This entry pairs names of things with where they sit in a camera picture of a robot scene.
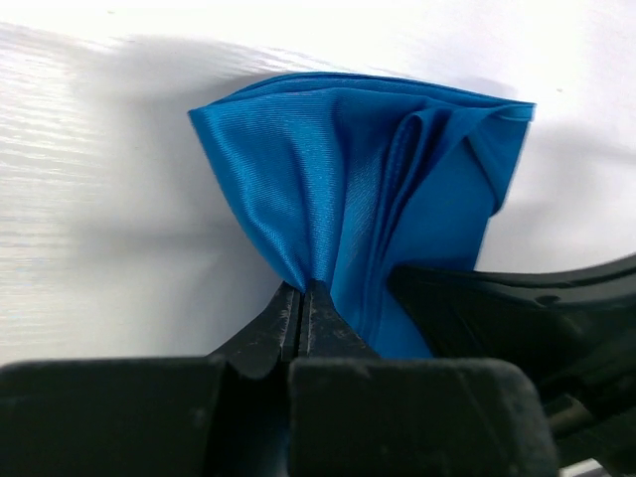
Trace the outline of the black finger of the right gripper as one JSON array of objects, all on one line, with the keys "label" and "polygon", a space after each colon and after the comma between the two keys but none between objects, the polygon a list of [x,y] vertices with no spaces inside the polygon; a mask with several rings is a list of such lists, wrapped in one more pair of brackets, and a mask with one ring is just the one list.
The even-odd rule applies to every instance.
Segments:
[{"label": "black finger of the right gripper", "polygon": [[550,273],[401,264],[388,289],[438,358],[517,366],[559,434],[635,405],[635,258]]}]

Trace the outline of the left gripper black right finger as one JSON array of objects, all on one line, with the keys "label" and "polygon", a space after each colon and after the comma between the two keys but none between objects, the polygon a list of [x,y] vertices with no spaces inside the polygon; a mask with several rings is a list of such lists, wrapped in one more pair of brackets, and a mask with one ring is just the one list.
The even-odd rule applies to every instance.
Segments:
[{"label": "left gripper black right finger", "polygon": [[288,375],[293,476],[555,476],[530,380],[492,359],[378,358],[312,281]]}]

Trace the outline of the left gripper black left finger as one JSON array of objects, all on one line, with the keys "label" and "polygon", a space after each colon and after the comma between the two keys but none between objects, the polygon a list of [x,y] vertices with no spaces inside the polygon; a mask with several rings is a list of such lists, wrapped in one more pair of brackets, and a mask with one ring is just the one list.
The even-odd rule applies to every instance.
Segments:
[{"label": "left gripper black left finger", "polygon": [[1,369],[5,476],[282,476],[303,297],[282,284],[204,357]]}]

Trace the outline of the blue cloth napkin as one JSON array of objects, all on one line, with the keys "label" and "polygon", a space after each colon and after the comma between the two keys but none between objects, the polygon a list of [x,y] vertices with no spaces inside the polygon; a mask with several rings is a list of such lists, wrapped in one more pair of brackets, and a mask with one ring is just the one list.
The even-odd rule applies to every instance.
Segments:
[{"label": "blue cloth napkin", "polygon": [[329,288],[381,356],[431,352],[387,289],[415,263],[474,268],[535,108],[411,79],[305,73],[192,109],[221,190],[287,283]]}]

